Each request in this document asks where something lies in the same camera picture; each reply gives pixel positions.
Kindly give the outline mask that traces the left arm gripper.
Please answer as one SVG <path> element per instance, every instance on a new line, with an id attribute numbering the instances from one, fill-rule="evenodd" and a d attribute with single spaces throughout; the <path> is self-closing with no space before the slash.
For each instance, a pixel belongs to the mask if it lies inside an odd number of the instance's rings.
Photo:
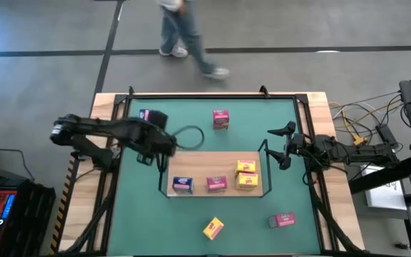
<path id="1" fill-rule="evenodd" d="M 162 135 L 160 133 L 148 134 L 140 142 L 139 154 L 136 157 L 137 162 L 146 166 L 153 163 L 154 154 L 163 154 L 156 156 L 157 168 L 159 171 L 166 171 L 166 156 L 173 156 L 176 152 L 177 139 L 175 136 Z"/>

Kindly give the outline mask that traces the person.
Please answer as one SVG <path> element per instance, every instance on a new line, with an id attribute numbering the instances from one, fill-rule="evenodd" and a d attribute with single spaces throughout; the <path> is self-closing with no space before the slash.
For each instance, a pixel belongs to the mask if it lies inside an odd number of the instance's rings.
<path id="1" fill-rule="evenodd" d="M 162 11 L 161 56 L 186 58 L 191 55 L 203 76 L 220 80 L 230 73 L 206 59 L 201 35 L 196 28 L 193 0 L 156 0 Z"/>

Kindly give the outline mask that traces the black metal shelf bracket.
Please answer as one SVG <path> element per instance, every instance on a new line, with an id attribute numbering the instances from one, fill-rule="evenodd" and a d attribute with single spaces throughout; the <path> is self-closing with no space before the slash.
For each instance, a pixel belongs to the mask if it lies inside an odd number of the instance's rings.
<path id="1" fill-rule="evenodd" d="M 270 170 L 270 155 L 267 152 L 267 150 L 268 150 L 268 140 L 264 139 L 258 149 L 258 153 L 260 157 L 261 186 L 263 187 L 263 195 L 261 196 L 261 198 L 264 198 L 273 189 L 272 176 L 271 176 L 271 170 Z"/>
<path id="2" fill-rule="evenodd" d="M 168 183 L 168 157 L 166 157 L 166 171 L 158 171 L 158 191 L 164 195 L 166 198 L 169 198 L 167 194 L 167 183 Z"/>

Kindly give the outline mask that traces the yellow Corn Pops cereal box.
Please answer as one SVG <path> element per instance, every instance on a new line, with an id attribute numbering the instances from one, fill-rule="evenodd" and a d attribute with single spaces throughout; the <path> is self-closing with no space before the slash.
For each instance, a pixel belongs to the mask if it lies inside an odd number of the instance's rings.
<path id="1" fill-rule="evenodd" d="M 238 190 L 252 191 L 258 186 L 258 174 L 239 173 L 235 179 L 235 187 Z"/>
<path id="2" fill-rule="evenodd" d="M 214 240 L 215 237 L 223 229 L 224 223 L 218 218 L 214 217 L 209 224 L 203 229 L 203 234 L 210 240 Z"/>
<path id="3" fill-rule="evenodd" d="M 255 173 L 256 161 L 254 160 L 237 160 L 235 173 Z"/>

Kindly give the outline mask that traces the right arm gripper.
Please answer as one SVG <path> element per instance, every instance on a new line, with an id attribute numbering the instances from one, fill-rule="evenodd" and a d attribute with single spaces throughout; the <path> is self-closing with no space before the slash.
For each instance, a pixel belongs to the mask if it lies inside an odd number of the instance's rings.
<path id="1" fill-rule="evenodd" d="M 268 133 L 276 136 L 287 136 L 285 143 L 285 152 L 278 152 L 270 149 L 266 149 L 265 152 L 272 156 L 279 165 L 280 170 L 287 170 L 291 165 L 290 154 L 302 155 L 305 150 L 305 143 L 302 148 L 293 147 L 291 144 L 292 137 L 295 133 L 296 124 L 293 121 L 289 121 L 287 125 L 283 128 L 267 130 Z"/>

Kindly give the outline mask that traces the black desk support bar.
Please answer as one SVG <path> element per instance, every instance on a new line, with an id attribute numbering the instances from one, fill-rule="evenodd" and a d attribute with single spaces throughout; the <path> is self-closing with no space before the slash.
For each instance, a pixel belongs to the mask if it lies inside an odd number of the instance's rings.
<path id="1" fill-rule="evenodd" d="M 384 168 L 349 182 L 351 194 L 367 191 L 411 176 L 411 157 L 394 168 Z"/>

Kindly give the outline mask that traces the white paper box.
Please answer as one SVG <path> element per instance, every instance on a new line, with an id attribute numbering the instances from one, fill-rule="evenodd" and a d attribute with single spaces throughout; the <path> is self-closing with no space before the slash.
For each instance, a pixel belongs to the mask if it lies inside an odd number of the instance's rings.
<path id="1" fill-rule="evenodd" d="M 393 181 L 383 186 L 365 191 L 367 206 L 398 211 L 406 211 L 401 181 Z"/>

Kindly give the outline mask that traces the magenta Raisin Bran cereal box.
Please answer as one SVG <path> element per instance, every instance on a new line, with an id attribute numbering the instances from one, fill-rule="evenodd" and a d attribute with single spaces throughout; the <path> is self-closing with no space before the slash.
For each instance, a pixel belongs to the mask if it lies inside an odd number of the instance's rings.
<path id="1" fill-rule="evenodd" d="M 228 129 L 230 116 L 227 109 L 213 110 L 213 129 Z"/>
<path id="2" fill-rule="evenodd" d="M 225 191 L 228 188 L 227 178 L 225 176 L 214 176 L 206 179 L 206 188 L 209 193 Z"/>
<path id="3" fill-rule="evenodd" d="M 293 212 L 278 213 L 268 218 L 268 224 L 270 228 L 291 226 L 296 224 L 295 215 Z"/>

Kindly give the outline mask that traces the green table mat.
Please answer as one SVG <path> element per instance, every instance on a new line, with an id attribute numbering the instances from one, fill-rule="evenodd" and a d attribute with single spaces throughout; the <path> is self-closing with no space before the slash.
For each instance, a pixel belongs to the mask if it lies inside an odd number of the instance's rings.
<path id="1" fill-rule="evenodd" d="M 140 109 L 168 116 L 167 130 L 184 146 L 202 151 L 255 151 L 264 139 L 282 151 L 285 140 L 267 130 L 296 119 L 290 99 L 136 99 L 130 114 Z M 213 110 L 227 109 L 228 129 L 213 129 Z M 241 255 L 313 253 L 320 251 L 305 164 L 294 156 L 282 171 L 270 159 L 272 191 L 258 197 L 172 197 L 158 191 L 158 169 L 123 152 L 113 225 L 108 244 L 111 256 Z M 270 228 L 268 218 L 293 212 L 296 224 Z M 214 240 L 203 229 L 214 218 L 224 223 Z"/>

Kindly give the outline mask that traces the black table frame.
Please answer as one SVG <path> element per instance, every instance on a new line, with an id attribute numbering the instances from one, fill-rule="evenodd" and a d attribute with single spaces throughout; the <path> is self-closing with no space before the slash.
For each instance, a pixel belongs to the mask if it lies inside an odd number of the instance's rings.
<path id="1" fill-rule="evenodd" d="M 123 104 L 115 102 L 114 94 L 98 94 L 95 97 L 93 111 L 94 118 L 102 120 L 116 120 L 130 114 L 131 103 L 136 99 L 290 99 L 294 103 L 296 119 L 293 121 L 297 130 L 310 136 L 335 134 L 335 127 L 330 114 L 328 100 L 323 92 L 310 93 L 270 93 L 269 98 L 265 98 L 260 92 L 256 93 L 134 93 L 127 96 Z M 85 251 L 100 256 L 111 256 L 108 254 L 108 244 L 113 225 L 113 213 L 115 210 L 116 193 L 121 171 L 121 161 L 123 152 L 117 162 L 116 170 L 109 173 L 99 173 L 94 171 L 90 161 L 78 162 L 78 171 L 74 179 L 74 188 L 69 204 L 66 223 L 61 238 L 59 250 L 69 248 L 77 239 L 78 235 L 91 220 L 98 208 L 98 202 L 103 195 L 109 195 L 109 209 L 103 217 L 98 228 L 94 230 L 91 240 Z M 184 146 L 177 151 L 202 151 L 199 145 Z M 363 247 L 362 235 L 357 221 L 355 207 L 347 182 L 347 176 L 343 172 L 341 165 L 323 172 L 322 174 L 311 173 L 305 164 L 303 183 L 308 187 L 310 200 L 315 217 L 320 251 L 324 253 L 328 250 L 340 248 L 336 235 L 331 231 L 321 214 L 315 209 L 311 198 L 316 193 L 324 200 L 328 210 L 333 215 L 336 222 L 345 232 L 348 238 L 359 248 Z M 273 253 L 273 254 L 241 254 L 241 255 L 181 255 L 181 256 L 242 256 L 242 255 L 271 255 L 278 254 L 301 254 L 301 253 Z M 152 255 L 152 256 L 173 256 L 173 255 Z"/>

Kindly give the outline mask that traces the yellow black hazard strip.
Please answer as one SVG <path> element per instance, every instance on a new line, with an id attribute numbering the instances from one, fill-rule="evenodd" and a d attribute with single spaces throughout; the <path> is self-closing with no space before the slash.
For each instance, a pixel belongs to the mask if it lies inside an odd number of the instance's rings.
<path id="1" fill-rule="evenodd" d="M 69 204 L 74 188 L 74 179 L 78 171 L 78 160 L 73 156 L 69 159 L 69 164 L 66 172 L 66 179 L 64 182 L 63 191 L 60 197 L 60 204 L 56 215 L 56 222 L 54 226 L 54 232 L 52 234 L 52 240 L 50 243 L 49 255 L 53 255 L 59 251 L 61 238 L 63 235 L 67 213 L 69 210 Z"/>

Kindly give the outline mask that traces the black power brick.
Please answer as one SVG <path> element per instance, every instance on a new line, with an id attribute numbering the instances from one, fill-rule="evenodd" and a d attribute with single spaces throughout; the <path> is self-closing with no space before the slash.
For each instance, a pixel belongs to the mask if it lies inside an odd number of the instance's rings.
<path id="1" fill-rule="evenodd" d="M 381 140 L 384 143 L 390 145 L 394 150 L 399 149 L 399 143 L 396 141 L 393 133 L 391 132 L 387 124 L 377 125 L 375 129 L 377 131 L 377 134 L 380 136 Z"/>

